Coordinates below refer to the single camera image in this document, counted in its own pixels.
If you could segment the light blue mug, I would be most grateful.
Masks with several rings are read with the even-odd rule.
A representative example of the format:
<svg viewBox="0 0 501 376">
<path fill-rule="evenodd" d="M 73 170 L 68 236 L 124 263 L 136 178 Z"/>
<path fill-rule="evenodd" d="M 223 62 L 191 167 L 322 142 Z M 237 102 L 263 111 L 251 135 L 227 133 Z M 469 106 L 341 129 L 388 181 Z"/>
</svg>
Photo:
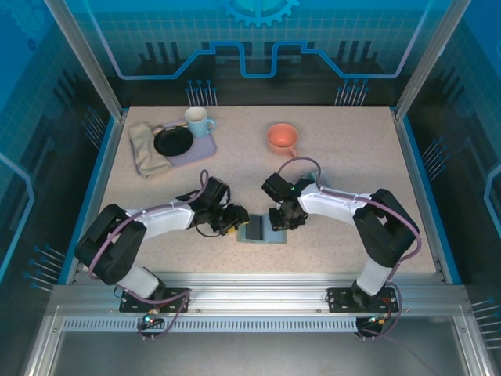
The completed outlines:
<svg viewBox="0 0 501 376">
<path fill-rule="evenodd" d="M 208 117 L 208 112 L 204 107 L 190 107 L 184 116 L 189 130 L 195 138 L 208 136 L 217 127 L 216 122 Z"/>
</svg>

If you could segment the black round plate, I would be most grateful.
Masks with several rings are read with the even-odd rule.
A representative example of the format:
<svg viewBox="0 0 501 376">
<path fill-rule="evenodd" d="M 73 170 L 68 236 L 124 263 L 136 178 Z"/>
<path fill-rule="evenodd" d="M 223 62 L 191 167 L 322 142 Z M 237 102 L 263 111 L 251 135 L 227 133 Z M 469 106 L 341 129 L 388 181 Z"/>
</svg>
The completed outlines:
<svg viewBox="0 0 501 376">
<path fill-rule="evenodd" d="M 175 126 L 159 131 L 153 139 L 153 147 L 165 157 L 186 153 L 193 145 L 193 134 L 186 127 Z"/>
</svg>

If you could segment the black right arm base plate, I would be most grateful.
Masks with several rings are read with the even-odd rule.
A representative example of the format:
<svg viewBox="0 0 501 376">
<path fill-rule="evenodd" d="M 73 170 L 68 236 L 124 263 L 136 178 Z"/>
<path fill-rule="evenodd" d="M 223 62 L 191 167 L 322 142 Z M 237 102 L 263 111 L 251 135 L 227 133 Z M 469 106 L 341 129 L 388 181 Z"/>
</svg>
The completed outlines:
<svg viewBox="0 0 501 376">
<path fill-rule="evenodd" d="M 383 287 L 369 296 L 351 287 L 332 287 L 326 290 L 325 301 L 331 313 L 396 313 L 399 311 L 396 291 Z"/>
</svg>

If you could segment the beige folded cloth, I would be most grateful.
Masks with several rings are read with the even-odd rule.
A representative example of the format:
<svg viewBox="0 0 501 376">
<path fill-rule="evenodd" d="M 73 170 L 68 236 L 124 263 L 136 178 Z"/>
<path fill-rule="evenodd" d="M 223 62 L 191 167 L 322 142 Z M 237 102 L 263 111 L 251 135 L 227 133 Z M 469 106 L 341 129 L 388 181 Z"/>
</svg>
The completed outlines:
<svg viewBox="0 0 501 376">
<path fill-rule="evenodd" d="M 135 168 L 144 179 L 164 174 L 173 168 L 171 162 L 154 148 L 154 137 L 153 129 L 144 122 L 128 130 Z"/>
</svg>

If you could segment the lavender plastic tray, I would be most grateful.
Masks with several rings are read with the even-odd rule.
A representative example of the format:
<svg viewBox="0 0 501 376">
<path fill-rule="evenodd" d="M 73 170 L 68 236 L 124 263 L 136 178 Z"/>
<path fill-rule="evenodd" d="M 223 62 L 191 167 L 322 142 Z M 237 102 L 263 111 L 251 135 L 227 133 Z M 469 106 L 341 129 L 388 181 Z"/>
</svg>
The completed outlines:
<svg viewBox="0 0 501 376">
<path fill-rule="evenodd" d="M 184 119 L 174 120 L 175 122 L 186 122 Z M 151 128 L 154 128 L 158 125 L 149 125 Z M 181 154 L 176 157 L 166 157 L 172 164 L 173 168 L 180 168 L 184 165 L 189 165 L 191 163 L 201 161 L 203 159 L 207 159 L 216 154 L 217 147 L 214 141 L 213 136 L 208 135 L 203 138 L 195 138 L 193 137 L 193 145 L 191 148 L 184 154 Z"/>
</svg>

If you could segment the beige wooden utensil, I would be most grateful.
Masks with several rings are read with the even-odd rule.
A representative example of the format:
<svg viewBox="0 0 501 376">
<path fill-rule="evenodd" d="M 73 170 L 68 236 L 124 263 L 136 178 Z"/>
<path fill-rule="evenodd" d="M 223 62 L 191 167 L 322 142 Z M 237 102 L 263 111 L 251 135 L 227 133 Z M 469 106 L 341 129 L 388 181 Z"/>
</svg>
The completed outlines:
<svg viewBox="0 0 501 376">
<path fill-rule="evenodd" d="M 169 122 L 169 123 L 164 123 L 161 125 L 158 125 L 152 129 L 152 133 L 156 135 L 159 132 L 162 132 L 163 130 L 169 130 L 173 129 L 176 127 L 186 127 L 187 123 L 186 122 Z"/>
</svg>

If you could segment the aluminium side rail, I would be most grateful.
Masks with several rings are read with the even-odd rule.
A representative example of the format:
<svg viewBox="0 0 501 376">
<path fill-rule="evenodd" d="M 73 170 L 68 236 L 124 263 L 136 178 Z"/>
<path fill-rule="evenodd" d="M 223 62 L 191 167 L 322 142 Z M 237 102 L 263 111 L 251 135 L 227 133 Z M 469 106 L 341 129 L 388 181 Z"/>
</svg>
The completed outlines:
<svg viewBox="0 0 501 376">
<path fill-rule="evenodd" d="M 390 111 L 420 213 L 420 220 L 422 223 L 421 235 L 423 239 L 427 241 L 435 272 L 440 276 L 443 284 L 452 284 L 453 281 L 450 278 L 449 268 L 444 259 L 441 238 L 434 222 L 434 216 L 427 199 L 427 193 L 420 173 L 418 160 L 416 159 L 419 157 L 419 154 L 415 153 L 405 122 L 397 117 L 396 108 L 390 107 Z"/>
<path fill-rule="evenodd" d="M 81 210 L 77 217 L 74 232 L 70 239 L 66 258 L 60 272 L 58 284 L 72 284 L 77 272 L 78 260 L 74 257 L 77 243 L 99 214 L 114 158 L 121 140 L 121 134 L 128 116 L 128 108 L 123 108 L 122 119 L 110 118 L 99 147 L 96 162 L 88 182 Z"/>
</svg>

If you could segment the orange cup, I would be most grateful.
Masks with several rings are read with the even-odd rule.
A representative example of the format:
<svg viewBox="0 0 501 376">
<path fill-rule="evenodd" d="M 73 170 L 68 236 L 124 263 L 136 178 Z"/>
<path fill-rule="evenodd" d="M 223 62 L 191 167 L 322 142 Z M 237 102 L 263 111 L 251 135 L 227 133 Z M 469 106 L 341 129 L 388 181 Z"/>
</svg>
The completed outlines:
<svg viewBox="0 0 501 376">
<path fill-rule="evenodd" d="M 272 125 L 267 131 L 269 149 L 277 155 L 298 156 L 296 149 L 298 133 L 295 127 L 285 123 Z"/>
</svg>

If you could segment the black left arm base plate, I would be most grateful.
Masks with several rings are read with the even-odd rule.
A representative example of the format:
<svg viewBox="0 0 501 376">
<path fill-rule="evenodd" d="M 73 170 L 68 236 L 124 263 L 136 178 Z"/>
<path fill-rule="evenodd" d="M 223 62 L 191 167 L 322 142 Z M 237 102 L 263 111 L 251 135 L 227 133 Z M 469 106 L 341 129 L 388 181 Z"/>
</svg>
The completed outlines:
<svg viewBox="0 0 501 376">
<path fill-rule="evenodd" d="M 167 288 L 162 299 L 172 298 L 188 291 L 187 288 Z M 182 298 L 178 298 L 165 305 L 160 305 L 161 313 L 176 313 L 181 306 Z M 148 313 L 155 305 L 148 304 L 133 298 L 130 294 L 123 292 L 119 305 L 120 313 Z"/>
</svg>

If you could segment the black VIP card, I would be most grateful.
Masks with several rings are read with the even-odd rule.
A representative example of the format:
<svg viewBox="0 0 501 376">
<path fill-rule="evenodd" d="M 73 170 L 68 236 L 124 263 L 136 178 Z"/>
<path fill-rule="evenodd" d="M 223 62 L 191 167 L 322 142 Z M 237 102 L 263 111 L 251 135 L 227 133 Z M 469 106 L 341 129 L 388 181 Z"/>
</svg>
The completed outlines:
<svg viewBox="0 0 501 376">
<path fill-rule="evenodd" d="M 251 215 L 246 229 L 247 238 L 250 240 L 263 240 L 263 217 Z"/>
</svg>

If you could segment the aluminium frame post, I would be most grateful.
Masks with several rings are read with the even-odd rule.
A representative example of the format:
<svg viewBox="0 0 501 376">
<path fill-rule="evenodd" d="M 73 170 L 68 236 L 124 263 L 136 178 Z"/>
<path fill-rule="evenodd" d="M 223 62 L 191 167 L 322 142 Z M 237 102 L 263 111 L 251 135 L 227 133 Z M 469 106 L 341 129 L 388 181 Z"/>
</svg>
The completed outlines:
<svg viewBox="0 0 501 376">
<path fill-rule="evenodd" d="M 451 0 L 439 25 L 437 26 L 424 54 L 421 56 L 411 78 L 400 96 L 395 107 L 393 118 L 396 122 L 403 122 L 409 108 L 424 86 L 430 72 L 442 55 L 449 39 L 457 25 L 463 18 L 471 0 Z"/>
<path fill-rule="evenodd" d="M 115 121 L 121 121 L 124 115 L 122 107 L 66 2 L 64 0 L 43 1 L 106 109 Z"/>
</svg>

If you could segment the green card holder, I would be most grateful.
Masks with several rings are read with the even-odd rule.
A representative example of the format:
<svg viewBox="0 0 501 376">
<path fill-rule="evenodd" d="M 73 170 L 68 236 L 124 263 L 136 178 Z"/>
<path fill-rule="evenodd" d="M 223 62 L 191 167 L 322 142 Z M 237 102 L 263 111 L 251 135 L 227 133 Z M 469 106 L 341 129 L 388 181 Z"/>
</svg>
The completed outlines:
<svg viewBox="0 0 501 376">
<path fill-rule="evenodd" d="M 287 242 L 287 232 L 285 230 L 274 231 L 272 229 L 269 214 L 263 214 L 261 216 L 263 217 L 263 240 L 248 239 L 246 235 L 247 224 L 239 227 L 237 240 L 241 243 L 250 244 L 285 244 Z"/>
</svg>

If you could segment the aluminium front frame rail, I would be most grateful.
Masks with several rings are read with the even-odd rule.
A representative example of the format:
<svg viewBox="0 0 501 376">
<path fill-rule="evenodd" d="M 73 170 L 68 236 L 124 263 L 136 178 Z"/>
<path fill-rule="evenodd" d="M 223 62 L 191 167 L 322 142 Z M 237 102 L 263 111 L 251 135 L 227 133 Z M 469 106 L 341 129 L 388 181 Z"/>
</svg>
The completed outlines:
<svg viewBox="0 0 501 376">
<path fill-rule="evenodd" d="M 162 273 L 167 287 L 191 290 L 190 316 L 325 316 L 326 290 L 350 287 L 353 273 Z M 405 318 L 470 315 L 466 288 L 446 284 L 439 273 L 403 273 L 394 279 Z M 54 287 L 47 314 L 116 316 L 113 287 L 79 274 Z"/>
</svg>

